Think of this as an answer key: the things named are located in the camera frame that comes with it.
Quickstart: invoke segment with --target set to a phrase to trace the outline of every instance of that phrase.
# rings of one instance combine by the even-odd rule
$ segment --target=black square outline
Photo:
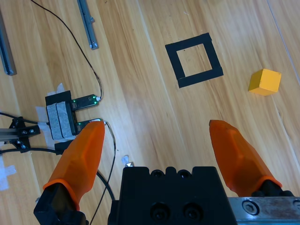
[[[177,51],[190,48],[196,45],[204,45],[206,54],[211,64],[211,70],[207,70],[195,75],[185,76]],[[176,79],[178,81],[179,88],[183,88],[195,83],[210,80],[219,76],[223,76],[223,70],[217,57],[214,46],[212,45],[212,39],[209,33],[192,37],[183,41],[175,42],[165,46],[169,55]]]

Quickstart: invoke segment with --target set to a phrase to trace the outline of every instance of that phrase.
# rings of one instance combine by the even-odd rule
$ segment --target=black bracket
[[[13,119],[11,129],[16,129],[17,139],[10,140],[9,143],[13,144],[17,149],[21,149],[21,153],[27,152],[30,149],[29,138],[40,134],[38,125],[27,127],[23,121],[23,117]]]
[[[185,76],[177,51],[201,44],[204,45],[212,69],[195,75]],[[165,48],[168,52],[172,67],[174,69],[179,88],[183,88],[195,83],[200,83],[202,81],[210,80],[212,78],[223,75],[223,70],[214,46],[212,45],[212,40],[209,33],[202,34],[197,37],[192,37],[190,39],[186,39],[176,43],[168,44],[165,46]]]

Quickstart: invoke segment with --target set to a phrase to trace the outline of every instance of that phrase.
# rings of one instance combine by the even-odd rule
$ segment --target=wood grain
[[[297,26],[297,21],[300,20],[298,13],[300,2],[296,0],[270,0],[269,4],[294,68],[294,73],[285,74],[285,87],[284,89],[282,86],[280,87],[283,95],[275,96],[274,99],[288,140],[300,162],[300,140],[298,136],[300,132],[300,118],[298,116],[300,100],[298,98],[299,92],[296,91],[300,85],[300,31]]]
[[[237,127],[284,189],[300,195],[296,158],[300,87],[266,0],[87,2],[99,44],[94,51],[89,48],[76,0],[38,1],[74,32],[103,83],[99,106],[76,115],[81,121],[101,117],[114,130],[118,151],[110,184],[116,198],[124,155],[150,171],[167,166],[190,171],[194,166],[217,167],[209,135],[211,119]],[[280,5],[280,1],[270,2],[272,7]],[[0,72],[0,110],[38,120],[35,106],[45,106],[45,96],[60,83],[74,98],[99,95],[92,70],[57,18],[29,0],[0,0],[0,8],[18,72],[13,77]],[[179,89],[165,45],[207,32],[224,76]],[[185,71],[209,69],[203,54],[201,48],[180,52]],[[247,92],[251,74],[261,68],[283,74],[277,94],[261,97]],[[0,117],[0,125],[9,126],[9,119]],[[45,146],[42,135],[30,143]],[[6,166],[16,166],[17,174],[9,177],[10,189],[0,192],[0,223],[38,224],[34,202],[59,157],[33,152],[6,154],[4,159]],[[107,132],[99,166],[105,177],[112,159],[113,143]],[[82,198],[81,211],[89,221],[103,190],[96,179]],[[225,190],[228,196],[236,196]],[[110,204],[106,194],[95,224],[107,223]]]

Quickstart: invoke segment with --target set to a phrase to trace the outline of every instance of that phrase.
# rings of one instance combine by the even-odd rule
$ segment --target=tape piece
[[[52,91],[52,92],[47,93],[47,96],[55,95],[55,94],[58,94],[58,93],[62,93],[64,91],[65,91],[64,85],[62,83],[60,83],[57,86],[56,91]],[[50,127],[46,124],[48,122],[48,116],[47,116],[46,108],[45,107],[36,106],[36,111],[37,111],[38,120],[40,121],[37,124],[38,124],[38,127],[44,133],[44,137],[45,137],[47,148],[54,150],[55,149],[55,147],[54,147],[55,141],[52,139]]]
[[[49,117],[49,123],[51,126],[51,133],[54,140],[62,139],[62,133],[60,131],[60,119],[56,111],[56,103],[53,105],[47,105],[47,112]]]
[[[60,83],[58,86],[57,86],[57,89],[56,91],[51,91],[49,93],[47,93],[47,96],[50,96],[50,95],[55,95],[55,94],[58,94],[58,93],[62,93],[65,91],[65,88],[64,88],[64,85],[62,83]]]
[[[62,136],[67,140],[74,140],[76,136],[72,135],[69,117],[66,109],[66,102],[57,103],[56,109],[59,117],[59,125],[62,132]]]
[[[36,106],[38,120],[38,127],[43,131],[47,148],[54,150],[55,141],[52,139],[50,127],[46,124],[48,121],[45,107]]]
[[[0,156],[0,191],[9,189],[8,176],[16,173],[15,166],[4,166],[3,156]]]

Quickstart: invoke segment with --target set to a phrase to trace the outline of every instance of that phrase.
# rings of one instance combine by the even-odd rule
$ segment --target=white tape
[[[46,124],[48,121],[47,112],[45,107],[36,106],[38,120],[38,127],[43,131],[47,148],[54,149],[55,141],[52,139],[50,127]]]
[[[16,173],[15,166],[4,167],[3,157],[0,156],[0,191],[9,189],[8,176]]]
[[[62,83],[60,83],[58,86],[57,86],[57,89],[56,91],[51,91],[47,94],[47,96],[50,96],[50,95],[55,95],[55,94],[58,94],[58,93],[62,93],[64,92],[65,89],[64,89],[64,85]]]
[[[49,92],[47,94],[47,96],[55,95],[55,94],[58,94],[58,93],[62,93],[64,91],[65,91],[64,85],[62,83],[60,83],[57,86],[56,91]],[[38,123],[38,126],[39,126],[39,128],[44,133],[47,148],[49,148],[49,149],[55,149],[54,148],[55,141],[52,139],[50,127],[46,124],[46,122],[48,121],[48,116],[47,116],[46,108],[45,107],[36,106],[36,111],[37,111],[37,115],[38,115],[38,120],[41,121],[41,122]],[[57,141],[58,142],[66,142],[67,139],[60,139],[60,140],[57,140]]]

